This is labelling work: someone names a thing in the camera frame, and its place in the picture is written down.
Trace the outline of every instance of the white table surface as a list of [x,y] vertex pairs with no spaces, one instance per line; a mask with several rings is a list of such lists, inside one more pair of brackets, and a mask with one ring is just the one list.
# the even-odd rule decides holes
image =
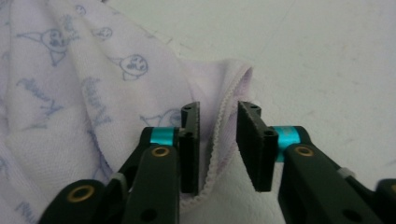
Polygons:
[[[109,0],[180,58],[253,64],[268,125],[302,125],[369,189],[396,178],[396,1]],[[274,192],[256,193],[240,155],[181,223],[282,223]]]

